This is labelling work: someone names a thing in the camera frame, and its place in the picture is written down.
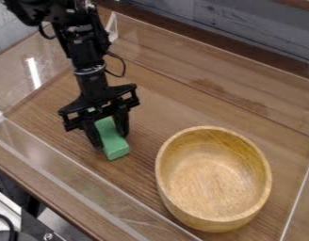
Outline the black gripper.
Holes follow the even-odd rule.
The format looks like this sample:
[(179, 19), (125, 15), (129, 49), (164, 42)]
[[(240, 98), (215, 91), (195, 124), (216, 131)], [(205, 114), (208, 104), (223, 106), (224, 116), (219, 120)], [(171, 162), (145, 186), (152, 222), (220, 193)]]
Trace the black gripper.
[(140, 104), (137, 85), (109, 86), (105, 70), (74, 69), (80, 88), (79, 97), (57, 111), (66, 131), (81, 129), (97, 150), (103, 149), (100, 132), (93, 121), (113, 116), (116, 128), (123, 137), (129, 134), (129, 110)]

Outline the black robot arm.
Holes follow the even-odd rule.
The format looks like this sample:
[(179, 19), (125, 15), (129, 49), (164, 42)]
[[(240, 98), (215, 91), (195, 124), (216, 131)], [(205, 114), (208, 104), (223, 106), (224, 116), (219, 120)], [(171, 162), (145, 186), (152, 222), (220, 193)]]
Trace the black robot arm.
[(58, 40), (65, 56), (70, 59), (80, 94), (57, 110), (64, 129), (80, 129), (95, 146), (104, 147), (96, 122), (112, 117), (115, 128), (123, 137), (129, 134), (129, 111), (140, 104), (137, 85), (108, 84), (105, 56), (111, 40), (100, 16), (96, 0), (0, 0), (20, 22), (40, 28), (52, 24), (53, 35), (44, 38)]

